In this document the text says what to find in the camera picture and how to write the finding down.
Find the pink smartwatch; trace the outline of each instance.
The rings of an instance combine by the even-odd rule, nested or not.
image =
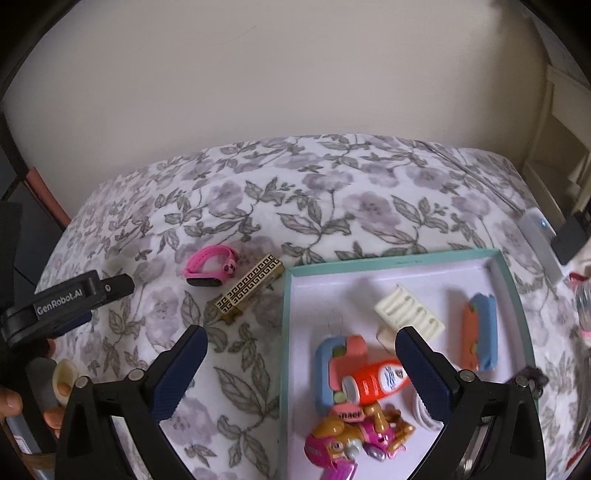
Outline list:
[[[237,253],[232,248],[224,245],[211,245],[202,248],[189,258],[187,266],[183,270],[183,275],[187,279],[187,283],[193,287],[219,287],[228,278],[234,276],[237,256]],[[222,269],[204,272],[203,266],[205,262],[213,257],[225,258]]]

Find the blue and orange toy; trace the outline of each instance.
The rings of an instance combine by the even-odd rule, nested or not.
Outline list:
[[[462,368],[486,372],[496,367],[498,333],[496,300],[477,293],[466,303],[462,320]]]
[[[336,414],[341,420],[363,421],[365,413],[359,405],[346,401],[341,379],[368,363],[368,349],[361,335],[331,337],[316,350],[316,410],[322,417]]]

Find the pink toy vehicle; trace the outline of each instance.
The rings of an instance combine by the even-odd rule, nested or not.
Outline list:
[[[373,403],[364,407],[363,413],[365,419],[358,423],[325,417],[306,438],[304,453],[324,469],[321,480],[351,480],[357,469],[355,457],[361,450],[382,462],[404,449],[404,442],[414,432],[399,410],[384,412],[379,403]]]

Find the white toy piece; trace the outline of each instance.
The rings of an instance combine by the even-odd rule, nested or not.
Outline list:
[[[374,310],[388,325],[380,329],[376,338],[394,355],[394,340],[401,328],[414,327],[427,343],[445,330],[443,322],[401,285],[397,285],[394,292],[380,300]]]

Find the blue toy piece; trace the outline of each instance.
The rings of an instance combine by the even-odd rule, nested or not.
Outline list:
[[[337,346],[346,348],[347,337],[331,337],[324,340],[316,350],[314,357],[314,391],[316,392],[316,410],[321,417],[328,416],[335,406],[334,392],[329,385],[329,362],[333,358],[333,349]]]
[[[496,300],[493,295],[477,293],[470,299],[470,305],[478,313],[478,367],[479,371],[486,372],[496,367],[499,355]]]

